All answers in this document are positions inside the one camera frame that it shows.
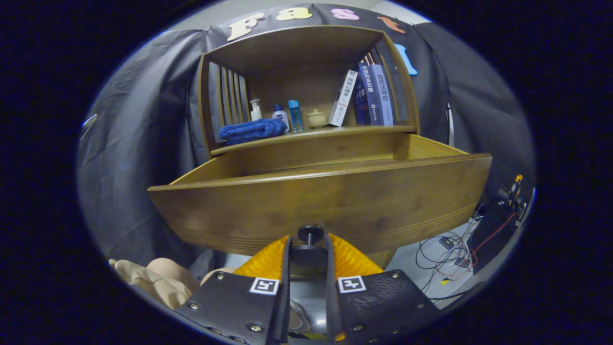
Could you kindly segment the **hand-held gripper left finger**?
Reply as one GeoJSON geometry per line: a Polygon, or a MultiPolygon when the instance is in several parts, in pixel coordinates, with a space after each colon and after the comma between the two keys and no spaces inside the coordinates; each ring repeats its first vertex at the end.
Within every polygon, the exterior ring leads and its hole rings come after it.
{"type": "Polygon", "coordinates": [[[289,256],[282,237],[234,273],[212,274],[177,313],[230,345],[282,345],[290,319],[289,256]]]}

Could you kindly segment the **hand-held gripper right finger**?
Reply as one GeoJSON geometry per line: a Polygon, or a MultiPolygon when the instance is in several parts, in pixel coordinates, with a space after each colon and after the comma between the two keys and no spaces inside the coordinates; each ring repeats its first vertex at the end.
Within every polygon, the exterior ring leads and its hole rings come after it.
{"type": "Polygon", "coordinates": [[[332,233],[325,247],[327,334],[337,343],[406,344],[442,314],[404,271],[384,271],[332,233]]]}

